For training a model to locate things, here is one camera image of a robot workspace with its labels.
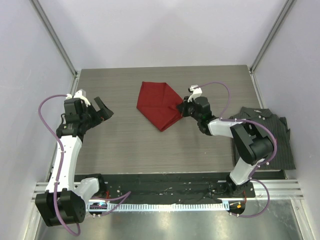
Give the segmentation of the red cloth napkin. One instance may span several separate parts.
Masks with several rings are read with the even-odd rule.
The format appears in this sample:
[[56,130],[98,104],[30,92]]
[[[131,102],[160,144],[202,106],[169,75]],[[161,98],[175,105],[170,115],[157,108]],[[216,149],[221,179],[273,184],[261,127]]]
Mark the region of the red cloth napkin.
[[163,132],[182,119],[177,109],[183,99],[166,82],[143,81],[136,108]]

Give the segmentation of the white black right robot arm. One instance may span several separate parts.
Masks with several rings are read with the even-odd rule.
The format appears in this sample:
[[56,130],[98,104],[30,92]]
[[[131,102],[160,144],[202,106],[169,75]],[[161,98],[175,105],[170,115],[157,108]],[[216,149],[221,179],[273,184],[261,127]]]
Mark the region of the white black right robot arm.
[[218,118],[212,114],[206,97],[201,96],[190,102],[185,97],[176,108],[182,117],[196,120],[203,134],[233,139],[239,159],[227,175],[226,182],[213,190],[217,196],[238,197],[254,172],[277,152],[275,137],[265,126],[253,120]]

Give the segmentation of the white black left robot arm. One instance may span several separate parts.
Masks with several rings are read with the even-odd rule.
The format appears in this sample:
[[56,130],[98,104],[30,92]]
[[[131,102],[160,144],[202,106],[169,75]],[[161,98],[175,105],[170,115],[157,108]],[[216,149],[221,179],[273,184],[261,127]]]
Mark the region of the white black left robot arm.
[[74,182],[86,132],[114,114],[100,97],[94,101],[98,110],[85,97],[67,95],[61,123],[50,131],[57,141],[57,153],[48,185],[44,193],[35,197],[35,205],[48,227],[82,223],[89,200],[106,195],[107,185],[100,173],[87,175],[78,185]]

